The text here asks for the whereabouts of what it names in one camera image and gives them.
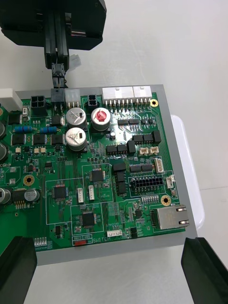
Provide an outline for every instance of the blue resistor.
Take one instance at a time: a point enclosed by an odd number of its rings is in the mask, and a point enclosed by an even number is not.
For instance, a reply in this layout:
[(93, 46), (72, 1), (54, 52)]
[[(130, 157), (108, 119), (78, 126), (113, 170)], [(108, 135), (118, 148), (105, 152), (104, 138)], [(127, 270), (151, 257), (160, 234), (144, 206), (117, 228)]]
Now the blue resistor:
[(25, 125), (23, 127), (15, 127), (14, 132), (15, 133), (29, 133), (29, 132), (32, 132), (32, 126)]
[(56, 133), (57, 127), (44, 127), (40, 128), (40, 133)]

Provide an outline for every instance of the white connector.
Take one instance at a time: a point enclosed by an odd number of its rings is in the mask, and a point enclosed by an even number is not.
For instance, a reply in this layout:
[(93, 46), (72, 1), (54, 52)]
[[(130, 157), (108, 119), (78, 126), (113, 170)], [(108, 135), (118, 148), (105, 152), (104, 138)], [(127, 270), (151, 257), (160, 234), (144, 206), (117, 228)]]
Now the white connector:
[(154, 163), (155, 163), (156, 172), (157, 173), (163, 173), (164, 168), (163, 168), (162, 160), (160, 158), (155, 158)]
[(171, 189), (174, 187), (173, 183), (175, 182), (174, 175), (170, 175), (169, 177), (166, 178), (166, 183), (167, 183), (167, 188)]
[(84, 203), (83, 189), (77, 188), (77, 194), (78, 194), (78, 202)]
[(151, 87), (149, 85), (134, 86), (133, 91), (135, 98), (152, 98)]
[(22, 111), (23, 103), (13, 89), (0, 89), (0, 103), (7, 112)]
[(158, 147), (150, 147), (149, 148), (149, 155), (158, 155), (158, 153), (159, 153), (159, 149), (158, 149)]
[(81, 105), (80, 89), (65, 89), (66, 105), (69, 109)]
[(148, 148), (139, 148), (139, 156), (149, 155)]
[(89, 200), (94, 200), (94, 187), (93, 185), (89, 185)]
[(122, 230), (107, 231), (107, 237), (108, 238), (119, 237), (121, 235), (122, 235)]

